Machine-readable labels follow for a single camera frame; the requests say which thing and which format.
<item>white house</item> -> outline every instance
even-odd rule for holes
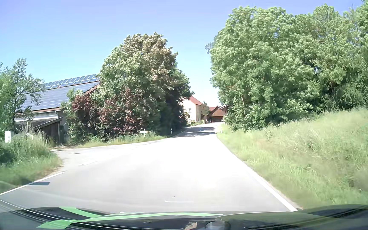
[[[200,121],[201,118],[201,105],[202,103],[198,101],[195,97],[191,96],[189,100],[183,101],[184,111],[188,112],[190,118],[187,120],[190,121]]]

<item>house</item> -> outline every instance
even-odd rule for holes
[[[41,130],[56,143],[66,142],[69,126],[66,124],[66,115],[60,105],[62,102],[69,101],[66,97],[67,92],[74,88],[75,91],[81,90],[84,93],[91,93],[99,84],[100,78],[97,74],[45,83],[46,91],[40,93],[42,98],[38,105],[31,102],[29,95],[26,95],[27,99],[23,106],[32,107],[33,119],[29,122],[23,118],[16,118],[16,123],[22,129]]]
[[[191,96],[189,100],[184,100],[182,102],[184,111],[188,112],[190,117],[187,119],[190,121],[198,122],[201,118],[201,105],[202,102],[198,101],[195,97]]]
[[[218,109],[222,111],[222,121],[225,121],[225,115],[227,115],[228,113],[228,108],[229,108],[229,105],[222,105],[221,107],[219,107]]]
[[[222,122],[227,114],[228,106],[209,106],[210,114],[206,116],[207,121]]]

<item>white road marking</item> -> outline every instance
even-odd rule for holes
[[[248,165],[243,163],[236,155],[234,155],[221,141],[222,148],[226,149],[229,154],[231,154],[233,157],[237,159],[239,163],[243,165],[245,170],[251,175],[256,181],[258,181],[266,190],[268,190],[275,198],[277,198],[283,205],[285,205],[291,212],[297,211],[297,209],[291,205],[285,198],[283,198],[279,193],[277,193],[271,186],[268,185],[268,183],[260,176],[258,175],[254,170],[252,170]]]
[[[194,201],[164,201],[167,203],[194,203]]]
[[[42,180],[46,180],[46,179],[49,179],[49,178],[54,177],[54,176],[56,176],[56,175],[61,175],[62,173],[64,173],[64,172],[59,172],[59,173],[57,173],[57,174],[53,174],[53,175],[47,176],[47,177],[42,178],[42,179],[32,181],[32,182],[30,182],[30,183],[28,183],[28,184],[26,184],[26,185],[19,186],[19,187],[16,187],[16,188],[11,189],[11,190],[8,190],[8,191],[4,191],[3,193],[0,193],[0,196],[1,196],[1,195],[4,195],[4,194],[6,194],[6,193],[9,193],[9,192],[11,192],[11,191],[15,191],[15,190],[17,190],[17,189],[23,188],[23,187],[25,187],[25,186],[31,185],[31,184],[33,184],[33,183],[35,183],[35,182],[39,182],[39,181],[42,181]]]
[[[88,161],[88,162],[82,163],[82,164],[80,164],[79,166],[89,165],[89,164],[94,163],[94,162],[96,162],[96,161],[99,161],[99,160],[91,160],[91,161]]]

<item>solar panel roof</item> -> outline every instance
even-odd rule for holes
[[[62,102],[69,101],[69,99],[66,97],[66,94],[71,88],[74,88],[75,91],[81,90],[83,92],[86,92],[94,86],[97,86],[99,83],[100,78],[97,77],[97,74],[48,82],[45,83],[46,91],[40,93],[42,98],[39,102],[39,105],[36,105],[35,102],[31,102],[29,94],[26,94],[27,98],[23,106],[32,106],[33,111],[48,108],[57,108],[60,107],[60,104]]]

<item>dashed center line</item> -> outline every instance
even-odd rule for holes
[[[96,162],[96,161],[99,161],[99,160],[91,160],[91,161],[87,161],[87,162],[84,162],[84,163],[80,164],[79,166],[89,165],[89,164],[94,163],[94,162]]]

